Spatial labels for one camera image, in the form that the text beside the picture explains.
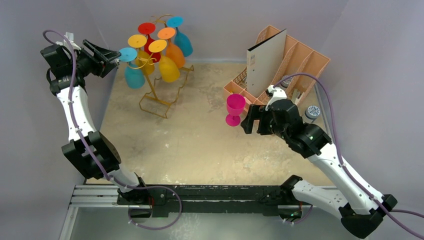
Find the pink wine glass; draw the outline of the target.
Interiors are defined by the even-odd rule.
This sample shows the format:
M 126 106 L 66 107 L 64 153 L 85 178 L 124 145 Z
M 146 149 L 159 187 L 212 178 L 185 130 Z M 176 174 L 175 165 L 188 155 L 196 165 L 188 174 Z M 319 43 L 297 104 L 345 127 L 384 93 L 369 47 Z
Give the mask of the pink wine glass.
M 241 94 L 233 93 L 226 99 L 226 110 L 228 115 L 225 122 L 231 127 L 236 127 L 241 123 L 240 115 L 244 111 L 246 104 L 245 98 Z

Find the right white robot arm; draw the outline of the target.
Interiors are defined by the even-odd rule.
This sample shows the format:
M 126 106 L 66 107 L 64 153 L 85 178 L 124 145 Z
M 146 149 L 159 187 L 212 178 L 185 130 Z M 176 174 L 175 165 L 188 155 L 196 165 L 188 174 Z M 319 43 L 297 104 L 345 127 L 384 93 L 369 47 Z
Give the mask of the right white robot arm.
M 383 222 L 385 207 L 391 211 L 398 203 L 391 194 L 382 194 L 362 177 L 344 159 L 337 156 L 337 147 L 318 125 L 305 123 L 298 107 L 288 99 L 277 100 L 269 106 L 251 104 L 241 127 L 251 134 L 255 121 L 257 133 L 275 135 L 288 147 L 318 167 L 336 186 L 326 190 L 292 175 L 281 186 L 280 196 L 288 204 L 296 200 L 312 204 L 341 221 L 344 228 L 359 239 L 365 239 Z

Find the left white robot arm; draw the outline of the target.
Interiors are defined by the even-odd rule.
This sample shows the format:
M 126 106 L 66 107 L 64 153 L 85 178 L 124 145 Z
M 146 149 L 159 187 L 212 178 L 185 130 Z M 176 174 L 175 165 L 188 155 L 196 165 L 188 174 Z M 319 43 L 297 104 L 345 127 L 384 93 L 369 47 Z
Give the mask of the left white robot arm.
M 86 179 L 107 179 L 119 193 L 129 193 L 138 205 L 146 203 L 149 191 L 142 178 L 126 169 L 115 146 L 96 129 L 92 120 L 85 77 L 104 78 L 119 65 L 121 53 L 83 40 L 57 41 L 40 51 L 49 64 L 46 78 L 52 94 L 60 101 L 68 124 L 68 143 L 61 150 Z

